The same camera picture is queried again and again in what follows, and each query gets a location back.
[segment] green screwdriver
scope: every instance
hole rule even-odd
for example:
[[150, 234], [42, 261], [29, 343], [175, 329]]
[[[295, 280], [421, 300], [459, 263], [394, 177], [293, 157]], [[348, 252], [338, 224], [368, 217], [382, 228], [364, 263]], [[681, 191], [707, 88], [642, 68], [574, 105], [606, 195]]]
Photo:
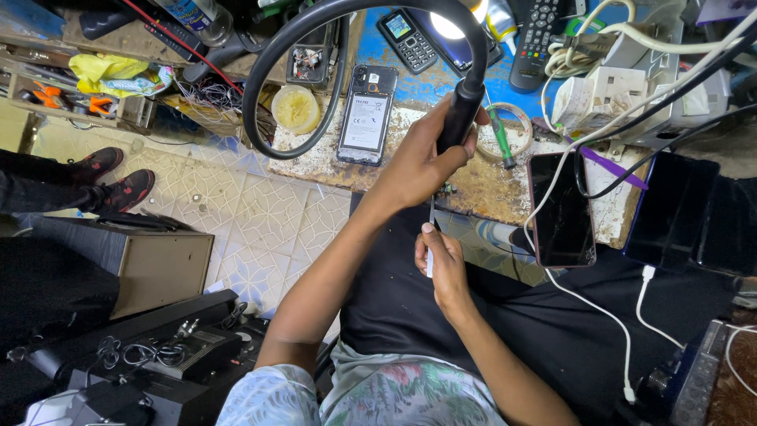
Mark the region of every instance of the green screwdriver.
[[497, 142], [500, 144], [500, 149], [502, 150], [502, 165], [505, 166], [505, 170], [510, 170], [518, 165], [518, 163], [516, 163], [516, 160], [512, 157], [510, 146], [507, 145], [507, 133], [505, 132], [505, 127], [502, 125], [500, 116], [497, 114], [497, 107], [491, 104], [489, 92], [486, 88], [484, 88], [484, 93], [486, 93], [486, 100], [489, 102], [486, 112], [489, 114], [489, 118], [491, 118], [491, 128], [494, 131], [494, 135], [496, 136]]

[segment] person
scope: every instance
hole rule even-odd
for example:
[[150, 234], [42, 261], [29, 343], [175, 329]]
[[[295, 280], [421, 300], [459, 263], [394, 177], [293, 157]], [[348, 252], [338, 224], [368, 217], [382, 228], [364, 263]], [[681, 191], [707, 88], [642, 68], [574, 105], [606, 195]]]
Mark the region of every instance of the person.
[[[618, 324], [551, 283], [531, 288], [466, 264], [460, 243], [426, 222], [422, 203], [475, 152], [471, 130], [436, 155], [449, 104], [415, 122], [373, 187], [353, 196], [349, 220], [281, 301], [217, 425], [606, 424], [623, 396]], [[475, 121], [488, 123], [483, 109]], [[642, 265], [609, 248], [597, 257], [559, 283], [628, 326], [636, 384], [675, 346], [636, 321]], [[730, 278], [659, 271], [645, 319], [687, 341], [734, 293]], [[311, 375], [340, 310], [334, 387], [319, 406]]]
[[155, 173], [142, 169], [112, 185], [97, 185], [123, 160], [108, 147], [68, 164], [0, 149], [0, 213], [43, 213], [78, 208], [105, 215], [128, 211], [152, 190]]

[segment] red wire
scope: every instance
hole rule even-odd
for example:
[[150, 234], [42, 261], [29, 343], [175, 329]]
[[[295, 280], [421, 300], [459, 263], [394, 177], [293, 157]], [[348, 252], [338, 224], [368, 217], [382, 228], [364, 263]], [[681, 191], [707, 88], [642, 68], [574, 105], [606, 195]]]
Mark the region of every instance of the red wire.
[[210, 61], [207, 60], [207, 58], [197, 53], [196, 50], [189, 47], [189, 45], [183, 42], [179, 37], [173, 35], [173, 33], [171, 33], [166, 27], [160, 25], [155, 19], [152, 19], [152, 17], [150, 17], [150, 15], [146, 14], [145, 11], [140, 9], [139, 6], [135, 5], [130, 0], [123, 0], [123, 2], [131, 6], [131, 8], [137, 11], [137, 13], [139, 13], [140, 15], [142, 15], [144, 19], [148, 20], [151, 24], [155, 25], [160, 31], [163, 31], [163, 33], [165, 33], [167, 36], [172, 38], [173, 41], [179, 43], [184, 49], [189, 50], [193, 55], [200, 58], [204, 63], [206, 63], [210, 67], [211, 70], [216, 71], [216, 73], [218, 73], [218, 75], [220, 75], [221, 78], [223, 78], [231, 87], [236, 89], [236, 91], [239, 92], [240, 95], [244, 95], [244, 92], [242, 92], [241, 89], [239, 89], [231, 80], [229, 80], [226, 74], [224, 74], [221, 70], [219, 70], [215, 65], [211, 64]]

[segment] hand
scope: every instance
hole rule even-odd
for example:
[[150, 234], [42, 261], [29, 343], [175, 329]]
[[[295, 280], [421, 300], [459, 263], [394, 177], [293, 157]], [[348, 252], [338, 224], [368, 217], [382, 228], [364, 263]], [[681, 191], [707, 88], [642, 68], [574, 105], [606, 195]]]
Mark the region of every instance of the hand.
[[475, 309], [466, 276], [466, 263], [460, 241], [449, 237], [426, 222], [416, 240], [416, 266], [425, 275], [428, 247], [434, 253], [434, 299], [444, 317], [452, 324]]
[[[475, 153], [478, 134], [475, 126], [461, 146], [453, 146], [437, 155], [436, 140], [444, 127], [444, 116], [450, 108], [450, 93], [426, 115], [410, 126], [399, 148], [381, 176], [366, 194], [376, 199], [381, 208], [400, 211], [431, 198], [444, 182]], [[489, 117], [479, 108], [475, 122], [488, 124]]]

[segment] tiled floor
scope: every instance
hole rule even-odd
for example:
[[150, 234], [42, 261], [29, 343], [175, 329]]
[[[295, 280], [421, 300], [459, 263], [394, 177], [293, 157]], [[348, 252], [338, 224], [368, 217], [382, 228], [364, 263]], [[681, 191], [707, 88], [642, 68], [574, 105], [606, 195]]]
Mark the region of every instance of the tiled floor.
[[[78, 161], [97, 149], [117, 146], [126, 157], [105, 183], [140, 168], [152, 169], [155, 187], [133, 211], [143, 208], [168, 215], [215, 234], [206, 287], [222, 281], [240, 300], [270, 317], [344, 226], [350, 193], [273, 175], [267, 171], [267, 158], [247, 150], [236, 138], [168, 133], [154, 134], [149, 140], [110, 129], [77, 130], [66, 121], [51, 119], [39, 129], [33, 154]], [[81, 215], [76, 210], [58, 214]], [[443, 211], [438, 211], [437, 221], [443, 231], [463, 242], [467, 261], [516, 277], [510, 254], [482, 240], [474, 221]], [[521, 260], [527, 259], [519, 258], [518, 263], [523, 281], [540, 283], [543, 270]], [[327, 340], [338, 331], [335, 321]]]

